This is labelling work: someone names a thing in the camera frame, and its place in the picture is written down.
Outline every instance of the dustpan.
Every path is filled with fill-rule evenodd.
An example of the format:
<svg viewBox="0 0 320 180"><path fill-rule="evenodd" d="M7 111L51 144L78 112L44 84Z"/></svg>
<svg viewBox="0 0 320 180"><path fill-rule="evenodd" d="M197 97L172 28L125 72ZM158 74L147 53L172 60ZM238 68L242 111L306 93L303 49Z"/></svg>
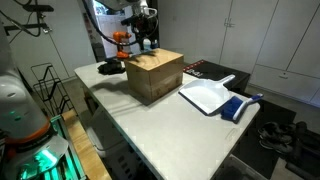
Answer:
<svg viewBox="0 0 320 180"><path fill-rule="evenodd" d="M197 79L179 89L179 93L206 114L212 114L227 102L231 94L224 84L235 78L229 75L220 81Z"/></svg>

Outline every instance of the white robot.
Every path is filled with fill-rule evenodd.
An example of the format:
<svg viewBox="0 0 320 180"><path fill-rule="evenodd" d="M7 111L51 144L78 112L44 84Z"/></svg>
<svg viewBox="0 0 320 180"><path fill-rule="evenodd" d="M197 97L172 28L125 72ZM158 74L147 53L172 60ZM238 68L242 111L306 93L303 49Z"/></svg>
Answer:
<svg viewBox="0 0 320 180"><path fill-rule="evenodd" d="M101 2L114 10L132 6L134 16L150 17L151 8L148 8L146 0L102 0ZM134 25L137 20L139 18L129 19L126 25ZM12 157L6 165L7 179L31 179L51 169L57 165L68 148L68 142L54 133L50 121L24 87L12 60L1 19L0 129L7 133L6 144L15 150L15 153L11 152Z"/></svg>

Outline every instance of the cardboard box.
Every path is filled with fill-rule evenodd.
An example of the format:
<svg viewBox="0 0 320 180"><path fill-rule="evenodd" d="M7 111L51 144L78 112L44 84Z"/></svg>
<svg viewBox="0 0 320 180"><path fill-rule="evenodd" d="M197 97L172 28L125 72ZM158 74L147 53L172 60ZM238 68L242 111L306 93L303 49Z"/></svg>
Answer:
<svg viewBox="0 0 320 180"><path fill-rule="evenodd" d="M129 87L155 101L182 84L183 55L154 49L125 60Z"/></svg>

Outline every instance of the white table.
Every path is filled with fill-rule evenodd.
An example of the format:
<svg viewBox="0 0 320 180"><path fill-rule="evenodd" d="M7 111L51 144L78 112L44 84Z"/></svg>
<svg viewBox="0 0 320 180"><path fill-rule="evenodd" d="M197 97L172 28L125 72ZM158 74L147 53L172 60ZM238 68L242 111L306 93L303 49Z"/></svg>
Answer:
<svg viewBox="0 0 320 180"><path fill-rule="evenodd" d="M101 64L80 67L75 72L160 178L210 179L260 108L257 103L249 106L240 122L234 124L221 120L220 115L203 115L178 94L178 88L146 106L131 95L134 93L128 89L125 73L100 75L97 68ZM184 74L183 84L194 79Z"/></svg>

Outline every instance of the dustpan handle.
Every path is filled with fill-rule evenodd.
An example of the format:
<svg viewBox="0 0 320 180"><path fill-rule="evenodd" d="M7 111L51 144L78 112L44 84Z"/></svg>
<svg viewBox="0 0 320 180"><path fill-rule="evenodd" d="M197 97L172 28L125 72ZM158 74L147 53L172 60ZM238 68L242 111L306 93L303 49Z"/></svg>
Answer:
<svg viewBox="0 0 320 180"><path fill-rule="evenodd" d="M218 83L222 83L222 84L225 84L227 82L230 82L231 80L233 80L236 76L231 74L223 79L221 79L220 81L218 81Z"/></svg>

